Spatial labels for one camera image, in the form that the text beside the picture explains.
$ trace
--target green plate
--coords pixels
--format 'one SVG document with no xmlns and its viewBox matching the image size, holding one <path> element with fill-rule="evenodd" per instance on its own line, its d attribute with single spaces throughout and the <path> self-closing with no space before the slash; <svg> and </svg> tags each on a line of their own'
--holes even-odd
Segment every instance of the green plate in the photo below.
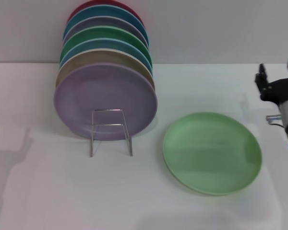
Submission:
<svg viewBox="0 0 288 230">
<path fill-rule="evenodd" d="M 70 51 L 73 47 L 80 44 L 81 42 L 85 42 L 87 40 L 95 38 L 113 38 L 127 42 L 130 45 L 138 48 L 148 59 L 150 65 L 152 66 L 151 57 L 149 55 L 148 49 L 143 44 L 143 42 L 141 42 L 140 39 L 138 39 L 136 36 L 129 33 L 128 31 L 113 26 L 94 26 L 76 33 L 63 46 L 60 62 L 62 61 L 63 57 L 68 53 L 68 51 Z"/>
<path fill-rule="evenodd" d="M 163 155 L 184 185 L 209 195 L 228 195 L 249 184 L 262 165 L 259 144 L 236 120 L 215 113 L 176 121 L 163 141 Z"/>
</svg>

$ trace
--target white wall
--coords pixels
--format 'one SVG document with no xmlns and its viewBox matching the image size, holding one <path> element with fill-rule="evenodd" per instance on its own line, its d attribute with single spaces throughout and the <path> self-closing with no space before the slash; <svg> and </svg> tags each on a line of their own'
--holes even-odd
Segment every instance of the white wall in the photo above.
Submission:
<svg viewBox="0 0 288 230">
<path fill-rule="evenodd" d="M 86 0 L 0 0 L 0 62 L 57 62 Z M 121 0 L 143 19 L 154 63 L 285 63 L 288 0 Z"/>
</svg>

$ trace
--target red plate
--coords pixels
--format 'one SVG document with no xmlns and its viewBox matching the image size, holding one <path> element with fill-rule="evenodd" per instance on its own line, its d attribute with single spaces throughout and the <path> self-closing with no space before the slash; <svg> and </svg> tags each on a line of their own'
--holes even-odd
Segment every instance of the red plate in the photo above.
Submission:
<svg viewBox="0 0 288 230">
<path fill-rule="evenodd" d="M 117 6 L 117 7 L 121 7 L 124 10 L 129 11 L 130 13 L 132 13 L 135 17 L 137 17 L 137 19 L 140 20 L 140 22 L 144 25 L 144 23 L 142 22 L 141 18 L 138 16 L 138 14 L 131 9 L 130 7 L 126 6 L 123 3 L 120 3 L 118 1 L 113 1 L 113 0 L 92 0 L 92 1 L 88 1 L 86 3 L 83 3 L 82 5 L 80 5 L 77 9 L 75 9 L 72 14 L 69 16 L 67 22 L 79 11 L 90 7 L 90 6 L 95 6 L 95 5 L 112 5 L 112 6 Z"/>
</svg>

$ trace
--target plate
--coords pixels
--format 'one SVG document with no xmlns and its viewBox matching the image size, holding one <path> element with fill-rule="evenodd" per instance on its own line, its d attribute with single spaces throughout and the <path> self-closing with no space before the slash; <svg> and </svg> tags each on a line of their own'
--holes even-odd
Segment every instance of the plate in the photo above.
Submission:
<svg viewBox="0 0 288 230">
<path fill-rule="evenodd" d="M 173 123 L 164 137 L 163 155 L 179 181 L 209 195 L 247 187 L 262 165 L 253 134 L 236 120 L 215 113 L 191 114 Z"/>
<path fill-rule="evenodd" d="M 130 54 L 136 59 L 138 59 L 140 62 L 142 62 L 146 68 L 149 70 L 149 72 L 153 75 L 152 67 L 149 64 L 149 61 L 144 56 L 144 54 L 141 53 L 140 50 L 135 48 L 134 46 L 130 45 L 127 42 L 123 42 L 121 40 L 117 39 L 110 39 L 110 38 L 98 38 L 98 39 L 92 39 L 85 42 L 82 42 L 76 46 L 74 46 L 68 53 L 63 57 L 62 62 L 60 63 L 60 67 L 65 64 L 66 61 L 68 61 L 73 56 L 87 51 L 91 49 L 98 49 L 98 48 L 109 48 L 109 49 L 115 49 L 122 51 L 124 53 Z"/>
<path fill-rule="evenodd" d="M 146 33 L 146 30 L 143 26 L 143 24 L 137 19 L 133 14 L 130 12 L 116 6 L 110 6 L 110 5 L 97 5 L 92 6 L 89 8 L 85 8 L 84 10 L 78 12 L 76 15 L 73 16 L 73 18 L 70 19 L 70 21 L 67 23 L 65 31 L 64 31 L 64 37 L 68 33 L 68 31 L 76 25 L 78 22 L 83 21 L 84 19 L 96 17 L 96 16 L 111 16 L 115 18 L 123 19 L 130 24 L 134 25 L 135 28 L 137 28 L 141 34 L 144 36 L 145 40 L 148 42 L 148 36 Z"/>
<path fill-rule="evenodd" d="M 133 34 L 113 26 L 95 26 L 76 33 L 63 46 L 60 62 L 67 54 L 67 52 L 71 50 L 74 46 L 78 45 L 81 42 L 85 42 L 87 40 L 95 38 L 113 38 L 121 40 L 123 42 L 127 42 L 130 45 L 139 49 L 145 55 L 150 65 L 152 66 L 152 60 L 146 46 Z"/>
<path fill-rule="evenodd" d="M 90 138 L 92 111 L 122 109 L 131 136 L 144 130 L 157 111 L 156 94 L 138 72 L 123 65 L 96 63 L 71 72 L 57 87 L 54 106 L 75 134 Z M 122 114 L 94 114 L 94 124 L 122 124 Z M 94 139 L 121 140 L 121 126 L 97 126 Z"/>
<path fill-rule="evenodd" d="M 112 1 L 112 0 L 93 0 L 93 1 L 88 1 L 82 5 L 80 5 L 77 9 L 75 9 L 71 15 L 69 16 L 68 18 L 68 21 L 76 14 L 78 13 L 79 11 L 81 10 L 84 10 L 85 8 L 87 7 L 90 7 L 90 6 L 95 6 L 95 5 L 103 5 L 103 4 L 106 4 L 106 5 L 112 5 L 112 6 L 117 6 L 117 7 L 120 7 L 120 8 L 123 8 L 124 10 L 126 11 L 129 11 L 130 13 L 132 13 L 137 19 L 139 19 L 139 21 L 143 24 L 144 26 L 144 23 L 142 22 L 141 18 L 139 17 L 139 15 L 133 10 L 131 9 L 130 7 L 126 6 L 125 4 L 123 3 L 120 3 L 118 1 Z"/>
<path fill-rule="evenodd" d="M 93 26 L 103 26 L 103 25 L 113 26 L 113 27 L 117 27 L 119 29 L 128 31 L 129 33 L 136 36 L 148 48 L 148 44 L 145 38 L 143 37 L 143 35 L 140 33 L 140 31 L 137 28 L 135 28 L 129 22 L 124 21 L 123 19 L 108 17 L 108 16 L 92 17 L 92 18 L 88 18 L 77 23 L 66 34 L 63 40 L 63 44 L 65 44 L 68 41 L 68 39 L 70 39 L 73 35 L 75 35 L 81 30 L 84 30 L 86 28 L 93 27 Z"/>
<path fill-rule="evenodd" d="M 115 49 L 104 48 L 87 50 L 75 55 L 65 62 L 58 73 L 56 86 L 58 86 L 61 81 L 75 69 L 98 62 L 107 62 L 127 66 L 143 75 L 148 82 L 150 82 L 152 87 L 155 88 L 153 76 L 142 62 L 127 53 Z"/>
</svg>

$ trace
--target cable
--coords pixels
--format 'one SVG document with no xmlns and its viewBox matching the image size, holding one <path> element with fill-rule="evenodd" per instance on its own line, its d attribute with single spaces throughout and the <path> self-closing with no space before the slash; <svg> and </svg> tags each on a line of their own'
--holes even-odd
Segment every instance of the cable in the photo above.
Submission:
<svg viewBox="0 0 288 230">
<path fill-rule="evenodd" d="M 279 127 L 282 127 L 282 128 L 284 128 L 282 125 L 280 125 L 280 124 L 270 124 L 271 126 L 279 126 Z"/>
</svg>

